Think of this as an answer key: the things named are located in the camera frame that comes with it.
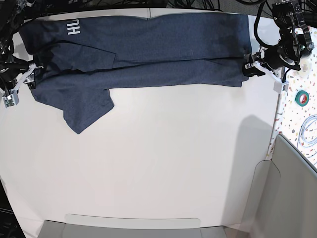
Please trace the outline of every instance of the t-shirt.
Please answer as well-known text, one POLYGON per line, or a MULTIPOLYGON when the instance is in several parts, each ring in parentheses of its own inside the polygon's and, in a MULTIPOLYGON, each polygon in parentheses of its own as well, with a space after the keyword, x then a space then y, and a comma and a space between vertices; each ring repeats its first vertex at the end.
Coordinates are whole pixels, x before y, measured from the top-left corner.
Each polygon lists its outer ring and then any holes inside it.
POLYGON ((113 108, 111 88, 241 87, 248 80, 241 69, 251 52, 246 15, 35 20, 19 33, 27 52, 44 66, 35 75, 33 97, 63 110, 78 134, 113 108))

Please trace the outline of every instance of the folded shirt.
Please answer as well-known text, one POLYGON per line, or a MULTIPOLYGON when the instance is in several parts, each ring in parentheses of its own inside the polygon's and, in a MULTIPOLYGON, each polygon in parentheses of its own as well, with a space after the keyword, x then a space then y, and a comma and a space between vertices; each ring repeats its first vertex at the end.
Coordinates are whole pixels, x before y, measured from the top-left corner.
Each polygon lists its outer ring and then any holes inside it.
POLYGON ((248 16, 226 13, 35 20, 19 31, 44 66, 36 101, 59 108, 81 133, 114 104, 111 88, 214 84, 241 87, 251 49, 248 16))

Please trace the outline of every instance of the green tape roll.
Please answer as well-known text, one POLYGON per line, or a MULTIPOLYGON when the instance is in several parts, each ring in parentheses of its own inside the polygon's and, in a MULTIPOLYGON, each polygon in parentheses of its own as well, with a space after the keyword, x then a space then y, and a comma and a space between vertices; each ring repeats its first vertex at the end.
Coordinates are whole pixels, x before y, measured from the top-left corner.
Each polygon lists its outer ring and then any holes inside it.
POLYGON ((304 107, 307 105, 309 101, 309 94, 308 92, 305 92, 305 91, 299 91, 295 97, 295 102, 301 106, 301 107, 304 107))

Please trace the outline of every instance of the speckled surface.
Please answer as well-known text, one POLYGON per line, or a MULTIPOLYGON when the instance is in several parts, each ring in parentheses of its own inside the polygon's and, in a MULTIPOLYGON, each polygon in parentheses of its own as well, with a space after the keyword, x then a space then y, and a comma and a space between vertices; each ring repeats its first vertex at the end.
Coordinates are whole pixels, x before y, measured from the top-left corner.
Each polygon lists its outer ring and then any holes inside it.
MULTIPOLYGON (((317 29, 310 27, 312 41, 315 45, 311 56, 301 61, 301 68, 297 72, 289 71, 287 80, 290 82, 288 92, 283 92, 275 116, 272 137, 266 159, 271 159, 274 151, 275 138, 283 133, 312 164, 317 166, 317 144, 306 148, 303 141, 299 141, 300 129, 303 122, 312 115, 317 115, 317 29), (308 92, 310 100, 306 106, 301 107, 295 102, 297 93, 301 90, 308 92)), ((317 136, 317 122, 305 130, 305 138, 310 141, 317 136)))

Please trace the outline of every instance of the white table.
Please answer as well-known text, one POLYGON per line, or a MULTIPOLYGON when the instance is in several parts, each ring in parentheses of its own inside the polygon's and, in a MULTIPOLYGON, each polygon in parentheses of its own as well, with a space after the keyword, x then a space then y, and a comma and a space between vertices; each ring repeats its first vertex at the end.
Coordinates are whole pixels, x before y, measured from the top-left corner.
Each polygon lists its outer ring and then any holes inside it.
MULTIPOLYGON (((116 9, 50 19, 149 12, 116 9)), ((155 8, 151 17, 183 12, 203 11, 155 8)), ((249 16, 255 52, 254 20, 249 16)), ((260 21, 259 35, 270 44, 279 39, 271 19, 260 21)), ((14 42, 17 55, 27 59, 18 35, 14 42)), ((114 109, 80 135, 62 111, 35 102, 24 85, 18 106, 4 111, 1 104, 0 176, 26 236, 36 237, 43 220, 64 222, 69 213, 199 218, 201 227, 240 223, 255 166, 265 159, 270 140, 278 97, 273 80, 253 77, 242 88, 186 85, 110 93, 114 109)))

